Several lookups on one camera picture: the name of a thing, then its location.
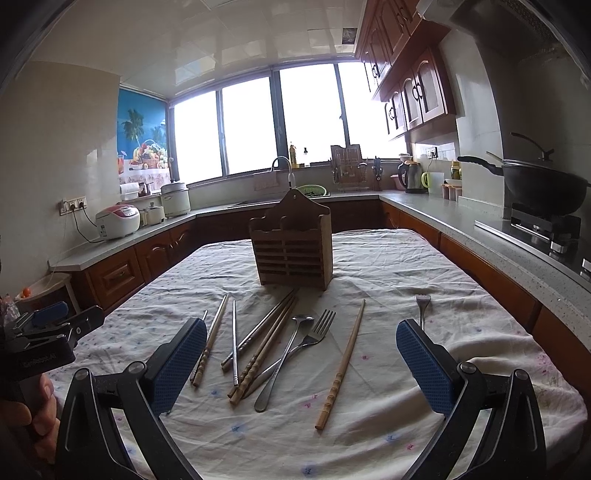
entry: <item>green colander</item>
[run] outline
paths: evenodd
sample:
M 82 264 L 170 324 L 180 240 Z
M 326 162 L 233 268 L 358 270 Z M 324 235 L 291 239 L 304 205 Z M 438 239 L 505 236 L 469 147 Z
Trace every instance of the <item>green colander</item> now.
M 302 185 L 297 187 L 307 197 L 323 197 L 326 195 L 326 189 L 322 185 Z

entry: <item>wok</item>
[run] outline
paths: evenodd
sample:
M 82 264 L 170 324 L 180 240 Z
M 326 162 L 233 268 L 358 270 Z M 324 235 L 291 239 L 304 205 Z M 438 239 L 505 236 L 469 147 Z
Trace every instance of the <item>wok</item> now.
M 516 202 L 529 207 L 539 215 L 568 215 L 577 210 L 585 200 L 587 180 L 573 173 L 552 168 L 550 154 L 531 138 L 511 132 L 514 137 L 524 138 L 536 145 L 542 153 L 539 161 L 502 160 L 502 167 L 478 157 L 463 155 L 460 162 L 475 163 L 492 174 L 505 177 L 505 184 Z

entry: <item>cup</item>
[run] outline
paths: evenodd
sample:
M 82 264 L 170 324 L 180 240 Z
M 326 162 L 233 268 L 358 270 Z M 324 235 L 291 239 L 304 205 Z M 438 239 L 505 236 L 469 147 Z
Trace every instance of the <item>cup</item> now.
M 441 196 L 443 180 L 444 174 L 437 171 L 426 171 L 421 175 L 421 183 L 429 190 L 429 195 Z

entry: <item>gas stove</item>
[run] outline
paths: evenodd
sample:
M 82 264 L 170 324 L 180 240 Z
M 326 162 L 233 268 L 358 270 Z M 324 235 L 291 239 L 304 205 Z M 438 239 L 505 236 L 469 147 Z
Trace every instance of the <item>gas stove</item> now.
M 591 292 L 591 244 L 580 237 L 579 217 L 540 216 L 514 204 L 511 220 L 475 224 L 534 254 Z

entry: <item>white tablecloth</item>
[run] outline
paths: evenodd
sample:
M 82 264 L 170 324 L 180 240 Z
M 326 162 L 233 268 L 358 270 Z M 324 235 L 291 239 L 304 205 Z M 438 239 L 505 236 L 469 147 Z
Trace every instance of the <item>white tablecloth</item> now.
M 426 333 L 458 361 L 470 360 L 484 373 L 508 375 L 515 368 L 530 373 L 550 464 L 577 449 L 587 418 L 579 393 L 496 300 L 422 237 L 406 230 L 339 233 L 333 236 L 333 252 L 329 288 L 300 289 L 294 312 L 319 317 L 333 309 L 335 321 L 322 343 L 285 364 L 266 412 L 254 411 L 258 392 L 237 408 L 228 402 L 232 374 L 222 375 L 220 362 L 231 345 L 229 303 L 201 387 L 195 390 L 187 382 L 172 413 L 162 417 L 202 477 L 402 477 L 443 420 L 429 408 L 396 347 L 398 322 L 418 318 L 415 293 L 431 295 Z M 237 302 L 242 338 L 288 291 L 260 286 L 250 241 L 202 247 L 82 339 L 76 362 L 50 375 L 56 393 L 65 399 L 81 366 L 99 375 L 147 359 L 188 317 L 201 316 L 204 309 L 210 312 L 209 325 L 224 293 Z M 362 299 L 367 305 L 349 368 L 326 429 L 319 433 L 314 424 Z M 281 354 L 292 329 L 288 325 L 266 364 Z M 242 357 L 240 367 L 248 358 Z M 125 416 L 116 411 L 115 418 L 139 471 L 148 476 Z M 455 474 L 467 468 L 487 418 L 482 412 Z

